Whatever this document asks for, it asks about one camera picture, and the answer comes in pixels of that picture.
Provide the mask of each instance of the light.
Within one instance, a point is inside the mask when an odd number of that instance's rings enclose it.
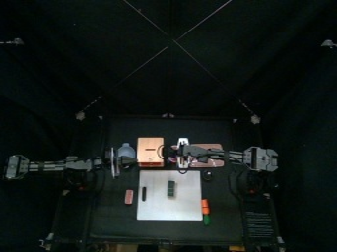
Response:
[[[333,43],[333,41],[332,41],[330,39],[326,39],[326,40],[322,42],[321,46],[329,46],[330,48],[333,48],[333,46],[337,46],[337,44]]]

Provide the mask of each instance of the black mat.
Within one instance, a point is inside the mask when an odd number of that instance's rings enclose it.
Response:
[[[115,148],[124,142],[135,147],[138,137],[163,137],[166,145],[175,145],[179,137],[186,137],[191,144],[221,143],[225,150],[233,150],[231,121],[116,118],[110,123],[108,131],[107,146]],[[205,226],[202,221],[136,220],[139,168],[135,166],[123,170],[119,179],[112,179],[108,173],[106,187],[94,207],[91,238],[136,243],[241,243],[239,204],[227,189],[230,170],[230,164],[213,168],[211,182],[202,182],[202,195],[210,200],[210,226]],[[134,190],[131,206],[124,204],[126,189]]]

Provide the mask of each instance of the small box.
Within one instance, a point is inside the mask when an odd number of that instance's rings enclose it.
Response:
[[[136,159],[139,167],[163,167],[163,138],[138,138]]]
[[[167,196],[174,197],[174,191],[175,191],[175,181],[168,180],[167,184]]]
[[[132,202],[132,190],[126,190],[126,204],[131,205]]]

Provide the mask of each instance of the white paper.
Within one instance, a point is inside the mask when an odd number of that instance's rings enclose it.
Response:
[[[167,196],[168,181],[175,181],[175,195]],[[146,187],[146,200],[142,201],[142,187]],[[202,185],[201,172],[176,170],[143,170],[139,174],[138,220],[201,221]]]

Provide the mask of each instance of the wooden block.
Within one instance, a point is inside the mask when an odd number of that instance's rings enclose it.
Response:
[[[163,138],[138,138],[136,159],[139,167],[163,167],[162,148]]]

